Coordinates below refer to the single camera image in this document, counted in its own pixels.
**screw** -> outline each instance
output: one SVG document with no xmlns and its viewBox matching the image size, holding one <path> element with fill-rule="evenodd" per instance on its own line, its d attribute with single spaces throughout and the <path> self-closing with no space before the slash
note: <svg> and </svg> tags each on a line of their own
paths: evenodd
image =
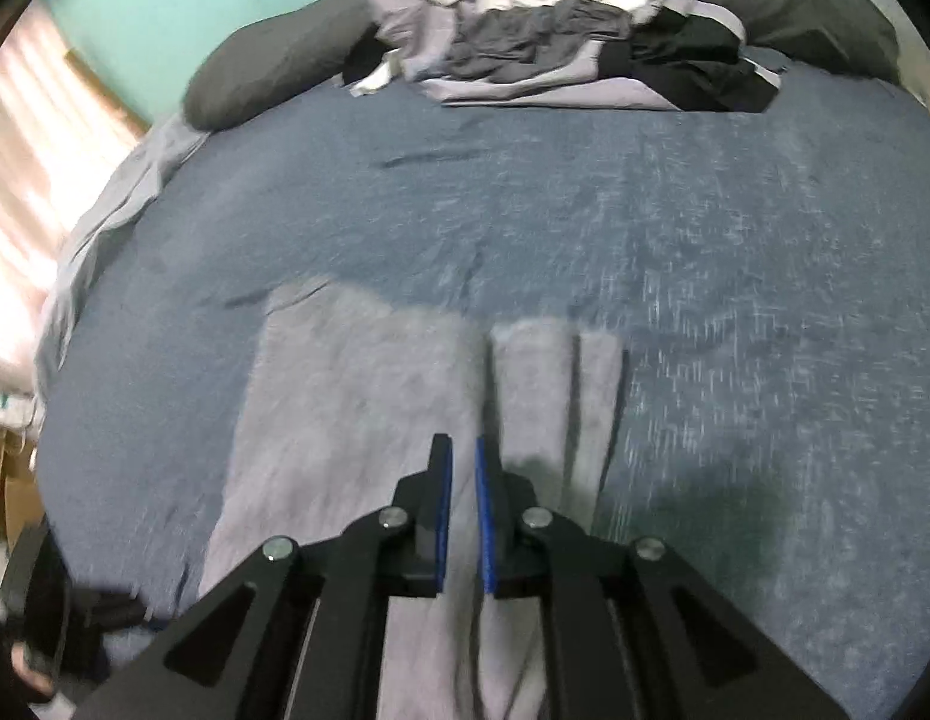
<svg viewBox="0 0 930 720">
<path fill-rule="evenodd" d="M 551 512 L 541 506 L 533 506 L 521 513 L 521 521 L 535 530 L 548 528 L 551 524 Z"/>
<path fill-rule="evenodd" d="M 640 538 L 635 544 L 635 552 L 642 560 L 651 560 L 657 562 L 665 557 L 665 544 L 654 536 Z"/>
<path fill-rule="evenodd" d="M 268 560 L 284 560 L 294 550 L 295 545 L 285 536 L 272 536 L 262 544 L 262 554 L 268 557 Z"/>
<path fill-rule="evenodd" d="M 379 512 L 379 524 L 382 528 L 401 528 L 409 521 L 409 513 L 401 506 L 386 506 Z"/>
</svg>

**gray towel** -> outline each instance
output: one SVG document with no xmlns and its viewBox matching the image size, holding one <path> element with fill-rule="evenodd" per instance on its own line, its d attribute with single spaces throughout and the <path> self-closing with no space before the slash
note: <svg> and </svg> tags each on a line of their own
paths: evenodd
<svg viewBox="0 0 930 720">
<path fill-rule="evenodd" d="M 479 715 L 476 695 L 489 720 L 532 718 L 542 702 L 534 602 L 483 600 L 476 580 L 473 446 L 488 427 L 488 402 L 497 403 L 505 464 L 529 474 L 543 504 L 587 527 L 622 346 L 606 334 L 579 336 L 558 319 L 496 327 L 491 341 L 457 314 L 393 308 L 329 279 L 286 285 L 268 301 L 203 592 L 275 533 L 303 543 L 336 536 L 387 504 L 401 476 L 425 467 L 434 433 L 454 441 L 445 593 L 392 600 L 382 718 L 470 720 Z"/>
<path fill-rule="evenodd" d="M 459 81 L 514 83 L 571 62 L 587 40 L 625 40 L 630 15 L 594 0 L 487 10 L 459 19 L 444 69 Z"/>
</svg>

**cardboard box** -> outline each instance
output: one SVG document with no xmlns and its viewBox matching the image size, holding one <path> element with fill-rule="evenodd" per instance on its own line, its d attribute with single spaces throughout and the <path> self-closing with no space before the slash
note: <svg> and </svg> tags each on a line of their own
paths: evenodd
<svg viewBox="0 0 930 720">
<path fill-rule="evenodd" d="M 30 469 L 35 445 L 10 430 L 0 429 L 0 541 L 9 548 L 25 525 L 44 517 L 41 496 Z"/>
</svg>

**pillow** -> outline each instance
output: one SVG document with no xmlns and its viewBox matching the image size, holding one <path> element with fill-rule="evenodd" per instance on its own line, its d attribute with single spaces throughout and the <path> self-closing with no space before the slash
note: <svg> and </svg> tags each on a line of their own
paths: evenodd
<svg viewBox="0 0 930 720">
<path fill-rule="evenodd" d="M 704 0 L 745 24 L 752 46 L 832 73 L 898 83 L 895 28 L 870 0 Z"/>
<path fill-rule="evenodd" d="M 373 28 L 367 0 L 318 0 L 233 32 L 185 90 L 195 129 L 235 127 L 341 71 Z"/>
</svg>

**mattress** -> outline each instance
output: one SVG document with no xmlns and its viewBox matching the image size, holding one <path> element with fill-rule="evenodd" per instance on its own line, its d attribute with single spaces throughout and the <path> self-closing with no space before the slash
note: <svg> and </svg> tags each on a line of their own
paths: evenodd
<svg viewBox="0 0 930 720">
<path fill-rule="evenodd" d="M 325 84 L 212 135 L 51 389 L 39 483 L 75 577 L 195 599 L 265 298 L 329 274 L 620 334 L 596 531 L 663 536 L 853 718 L 889 717 L 930 656 L 930 117 L 774 61 L 761 115 Z"/>
</svg>

